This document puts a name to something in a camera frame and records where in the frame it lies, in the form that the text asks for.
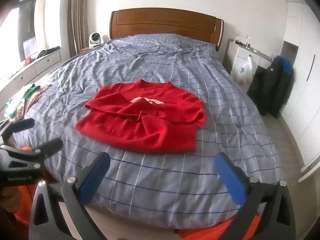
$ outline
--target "bed sheet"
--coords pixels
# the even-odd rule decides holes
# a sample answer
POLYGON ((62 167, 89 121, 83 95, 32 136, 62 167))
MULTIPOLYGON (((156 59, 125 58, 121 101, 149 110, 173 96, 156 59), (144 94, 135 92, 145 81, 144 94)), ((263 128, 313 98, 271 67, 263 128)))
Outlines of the bed sheet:
POLYGON ((59 181, 76 176, 101 151, 111 165, 92 205, 143 223, 205 228, 234 216, 233 203, 213 167, 225 152, 261 182, 284 179, 279 156, 252 101, 217 59, 215 45, 175 34, 111 40, 65 62, 41 79, 51 83, 27 112, 35 126, 14 135, 35 147, 60 137, 63 149, 45 161, 59 181), (197 130, 196 152, 142 154, 94 141, 75 130, 88 113, 84 104, 103 85, 168 82, 204 102, 207 121, 197 130))

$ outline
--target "wooden headboard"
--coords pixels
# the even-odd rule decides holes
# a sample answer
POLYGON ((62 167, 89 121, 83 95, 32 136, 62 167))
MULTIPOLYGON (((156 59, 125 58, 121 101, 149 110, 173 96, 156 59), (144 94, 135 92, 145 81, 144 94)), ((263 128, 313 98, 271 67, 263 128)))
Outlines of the wooden headboard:
POLYGON ((110 38, 135 34, 174 33, 216 44, 220 48, 223 20, 207 14, 169 8, 134 8, 114 11, 110 38))

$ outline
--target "white plastic bag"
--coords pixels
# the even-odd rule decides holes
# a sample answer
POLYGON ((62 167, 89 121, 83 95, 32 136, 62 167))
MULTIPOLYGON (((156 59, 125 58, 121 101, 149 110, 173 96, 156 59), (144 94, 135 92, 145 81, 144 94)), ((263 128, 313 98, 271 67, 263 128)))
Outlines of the white plastic bag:
POLYGON ((236 70, 236 82, 238 85, 251 84, 252 83, 252 62, 249 55, 247 62, 236 70))

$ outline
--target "blue gripper pad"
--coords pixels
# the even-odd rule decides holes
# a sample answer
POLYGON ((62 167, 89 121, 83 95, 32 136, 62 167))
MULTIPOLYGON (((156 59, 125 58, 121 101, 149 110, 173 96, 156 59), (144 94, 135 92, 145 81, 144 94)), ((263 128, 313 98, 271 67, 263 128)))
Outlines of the blue gripper pad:
POLYGON ((82 170, 83 175, 86 175, 86 177, 78 190, 81 205, 84 206, 91 202, 109 168, 110 156, 105 152, 101 152, 90 166, 82 170))
POLYGON ((239 167, 234 166, 225 153, 216 155, 214 167, 226 185, 232 200, 243 206, 250 190, 249 178, 239 167))

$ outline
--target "wooden floor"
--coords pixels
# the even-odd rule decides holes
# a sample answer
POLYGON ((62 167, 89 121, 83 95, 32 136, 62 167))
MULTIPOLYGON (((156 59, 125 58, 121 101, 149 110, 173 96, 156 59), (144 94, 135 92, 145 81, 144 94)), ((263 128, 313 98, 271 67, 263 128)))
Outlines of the wooden floor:
POLYGON ((291 143, 285 125, 272 116, 262 117, 269 134, 275 144, 289 188, 296 221, 297 239, 299 239, 316 220, 317 198, 314 177, 298 183, 301 177, 301 164, 297 147, 291 143))
MULTIPOLYGON (((282 160, 294 209, 297 239, 299 239, 316 219, 315 180, 310 178, 300 184, 298 183, 301 176, 300 163, 284 126, 279 120, 271 116, 263 117, 263 120, 282 160)), ((60 206, 73 237, 80 240, 81 237, 75 229, 65 205, 61 204, 60 206)), ((142 225, 111 213, 102 214, 91 208, 87 208, 87 210, 108 240, 116 240, 119 237, 128 240, 180 239, 172 229, 142 225)))

